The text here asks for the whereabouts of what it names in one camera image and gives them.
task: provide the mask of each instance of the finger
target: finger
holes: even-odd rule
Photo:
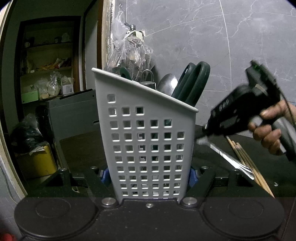
[[[274,106],[269,107],[268,109],[262,111],[260,116],[263,119],[270,120],[277,116],[283,116],[287,111],[287,105],[284,100],[278,102]]]
[[[261,141],[261,144],[265,148],[269,148],[277,139],[281,137],[281,130],[276,129],[264,137]]]
[[[251,132],[254,132],[255,129],[256,129],[256,125],[255,125],[255,123],[254,123],[254,122],[250,122],[250,123],[248,124],[248,129],[249,129]]]
[[[276,155],[278,150],[279,150],[279,146],[280,146],[281,142],[279,139],[277,139],[269,148],[268,151],[270,154]]]
[[[254,130],[253,137],[256,141],[260,141],[271,133],[271,131],[271,125],[260,126]]]

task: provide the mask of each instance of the cable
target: cable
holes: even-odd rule
[[[12,194],[11,194],[10,189],[9,189],[8,181],[7,181],[7,178],[6,178],[6,174],[5,174],[4,170],[2,169],[2,166],[1,165],[0,165],[0,168],[1,168],[1,171],[2,171],[3,176],[4,176],[4,179],[5,179],[5,183],[6,183],[6,188],[7,188],[8,195],[11,198],[11,200],[14,201],[15,204],[17,204],[17,202],[12,197]]]
[[[284,93],[282,92],[282,90],[281,90],[279,87],[278,87],[278,90],[280,91],[282,97],[283,97],[284,100],[285,100],[285,103],[286,103],[286,105],[287,105],[287,107],[288,107],[288,110],[289,110],[289,114],[290,114],[290,116],[291,116],[292,125],[293,125],[294,129],[296,130],[295,119],[294,119],[294,116],[293,116],[293,114],[292,114],[292,111],[291,111],[290,105],[289,105],[289,103],[288,103],[288,101],[287,101],[287,98],[285,97]]]

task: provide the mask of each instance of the wooden chopstick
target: wooden chopstick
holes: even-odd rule
[[[270,190],[267,182],[265,181],[264,177],[262,176],[262,174],[260,173],[259,169],[256,167],[255,163],[253,162],[253,160],[249,157],[249,155],[247,154],[247,152],[242,148],[242,146],[237,142],[237,147],[239,148],[239,150],[241,150],[241,152],[243,153],[243,155],[247,158],[247,161],[250,163],[250,165],[253,166],[254,171],[257,172],[258,174],[258,179],[259,182],[262,183],[262,188],[266,189],[266,191],[274,197],[272,191]]]
[[[228,136],[226,136],[226,139],[228,140],[229,144],[231,145],[232,149],[234,150],[240,162],[252,170],[254,174],[255,182],[259,186],[261,186],[267,193],[269,193],[271,196],[274,197],[267,182],[264,180],[262,174],[259,172],[258,168],[254,164],[254,162],[251,160],[249,155],[246,153],[246,151],[242,148],[242,146],[238,142],[235,144],[235,142],[231,141]]]

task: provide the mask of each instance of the shelf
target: shelf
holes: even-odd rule
[[[31,77],[31,76],[35,76],[35,75],[40,75],[40,74],[47,74],[47,73],[51,73],[53,71],[67,71],[67,70],[71,70],[72,66],[69,67],[63,67],[60,69],[51,69],[51,70],[43,70],[43,71],[36,71],[34,73],[30,73],[30,74],[24,74],[21,76],[22,77]]]
[[[67,43],[58,43],[58,44],[46,44],[46,45],[40,45],[36,47],[29,47],[29,48],[24,48],[22,51],[27,51],[27,52],[39,52],[39,51],[46,51],[46,50],[54,50],[54,49],[61,49],[61,48],[72,48],[73,43],[72,42],[67,42]]]

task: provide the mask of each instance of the metal spoon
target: metal spoon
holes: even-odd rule
[[[217,152],[220,156],[222,156],[226,161],[228,161],[235,169],[241,170],[244,174],[246,174],[251,180],[254,180],[254,175],[252,170],[245,165],[241,164],[238,160],[228,155],[224,151],[222,151],[219,147],[209,142],[207,136],[199,138],[196,140],[196,144],[198,145],[206,145],[210,147],[212,150]]]
[[[171,96],[178,84],[176,76],[173,74],[166,74],[158,83],[156,89],[161,93]]]

